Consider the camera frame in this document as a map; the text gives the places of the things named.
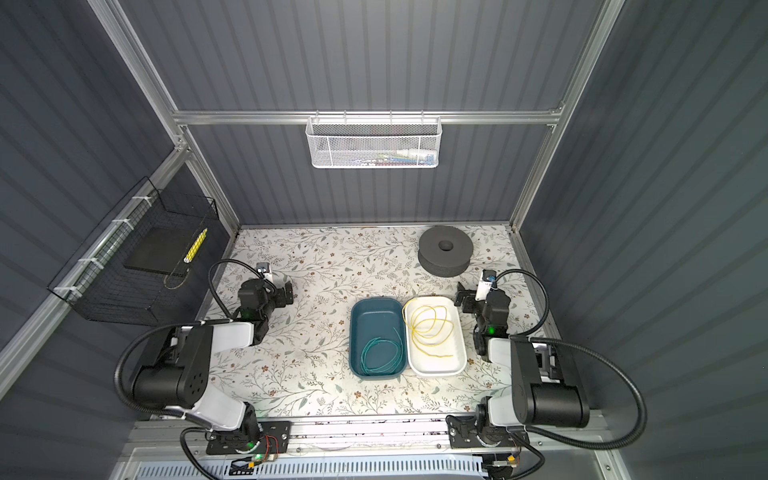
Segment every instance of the black mounting plate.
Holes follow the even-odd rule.
[[[259,422],[259,424],[263,435],[269,435],[277,439],[277,451],[275,451],[275,442],[270,439],[270,454],[288,451],[290,422]],[[232,432],[214,432],[210,436],[205,453],[206,455],[238,455],[235,449],[242,449],[245,442],[248,442],[248,439],[237,430]],[[261,440],[260,445],[251,455],[257,453],[266,453],[266,439]]]
[[[507,429],[486,425],[478,435],[474,416],[445,417],[452,449],[482,449],[488,447],[515,447]]]

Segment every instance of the gray corrugated wall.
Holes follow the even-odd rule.
[[[556,108],[601,2],[124,2],[181,110]],[[440,165],[317,170],[301,127],[192,132],[244,224],[508,220],[546,127],[446,126]]]
[[[598,0],[123,2],[181,110],[546,110]]]
[[[0,71],[5,345],[173,144],[86,2],[0,2]]]
[[[173,145],[82,2],[0,2],[0,346]],[[68,316],[0,401],[0,477],[106,478],[134,415],[111,387],[136,327]]]
[[[628,2],[522,236],[566,339],[650,409],[633,478],[768,458],[768,2]],[[616,430],[634,407],[584,369]]]
[[[300,126],[190,127],[243,224],[509,220],[544,125],[447,125],[440,165],[319,169]]]

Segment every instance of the aluminum rail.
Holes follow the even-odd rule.
[[[131,71],[134,80],[144,92],[144,96],[149,101],[168,136],[175,144],[184,141],[190,145],[194,155],[187,158],[187,166],[192,171],[203,194],[215,199],[224,228],[231,236],[237,234],[240,220],[237,218],[232,204],[227,199],[227,195],[219,185],[192,134],[176,124],[172,118],[172,112],[177,110],[176,102],[170,96],[160,74],[157,73],[157,69],[154,67],[147,50],[141,44],[131,21],[125,15],[119,0],[88,0],[88,4],[112,40],[112,44],[120,53],[128,70]]]
[[[556,125],[561,114],[558,111],[176,111],[171,116],[179,125],[304,125],[311,117],[363,123],[440,117],[444,125]]]

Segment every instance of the red wire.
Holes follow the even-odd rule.
[[[270,439],[275,441],[275,448],[277,450],[280,450],[280,444],[277,443],[277,439],[275,437],[273,437],[271,435],[265,435],[265,437],[266,437],[266,450],[267,451],[270,450]],[[275,460],[277,460],[277,456],[278,456],[278,452],[275,452]]]

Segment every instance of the vent grille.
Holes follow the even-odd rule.
[[[360,456],[346,458],[279,458],[256,467],[251,475],[228,475],[230,460],[202,460],[220,478],[358,478],[390,475],[483,476],[481,459],[471,455]],[[136,480],[203,478],[186,461],[142,462]]]

